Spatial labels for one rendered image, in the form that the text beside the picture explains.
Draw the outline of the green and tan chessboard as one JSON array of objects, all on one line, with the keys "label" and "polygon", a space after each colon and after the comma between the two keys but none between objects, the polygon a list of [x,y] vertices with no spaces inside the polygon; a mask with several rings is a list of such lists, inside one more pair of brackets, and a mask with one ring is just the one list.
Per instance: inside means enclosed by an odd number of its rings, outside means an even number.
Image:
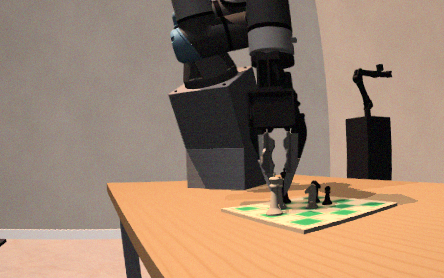
[{"label": "green and tan chessboard", "polygon": [[319,195],[318,208],[306,209],[308,196],[290,199],[279,216],[267,216],[270,202],[221,208],[221,212],[280,229],[307,234],[326,229],[397,206],[397,202],[353,199],[330,196],[332,205],[322,205],[325,196]]}]

